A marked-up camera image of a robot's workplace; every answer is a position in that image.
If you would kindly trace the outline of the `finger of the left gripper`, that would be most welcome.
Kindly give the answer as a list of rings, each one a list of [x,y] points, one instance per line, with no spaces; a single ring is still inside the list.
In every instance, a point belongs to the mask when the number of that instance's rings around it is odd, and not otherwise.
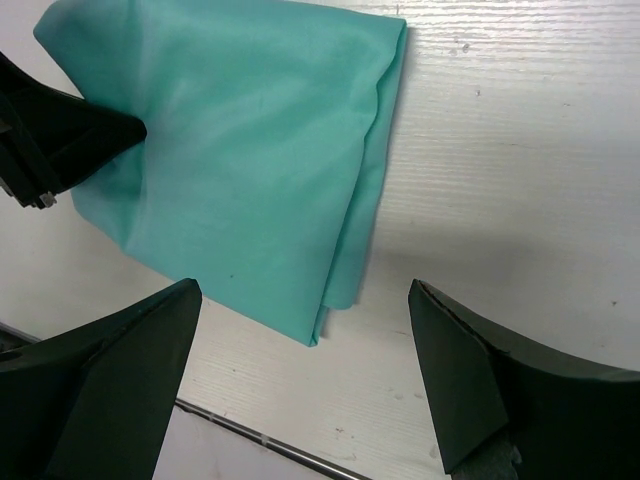
[[[146,138],[142,120],[46,86],[1,57],[1,187],[46,209]]]

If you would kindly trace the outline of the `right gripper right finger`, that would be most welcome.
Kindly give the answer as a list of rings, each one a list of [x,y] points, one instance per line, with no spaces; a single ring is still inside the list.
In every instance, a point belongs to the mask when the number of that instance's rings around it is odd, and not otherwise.
[[[408,304],[450,477],[638,477],[636,371],[531,340],[420,280],[412,283]]]

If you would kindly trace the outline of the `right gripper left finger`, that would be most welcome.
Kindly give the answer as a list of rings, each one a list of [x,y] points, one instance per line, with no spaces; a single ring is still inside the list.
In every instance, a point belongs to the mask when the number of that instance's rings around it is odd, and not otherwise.
[[[1,355],[4,479],[150,479],[202,304],[183,279]]]

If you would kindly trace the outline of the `teal green t-shirt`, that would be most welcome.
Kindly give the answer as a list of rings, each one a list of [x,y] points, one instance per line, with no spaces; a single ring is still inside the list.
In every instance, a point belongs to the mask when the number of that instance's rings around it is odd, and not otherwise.
[[[408,27],[292,1],[57,1],[34,29],[145,141],[72,190],[160,274],[303,345],[357,297]]]

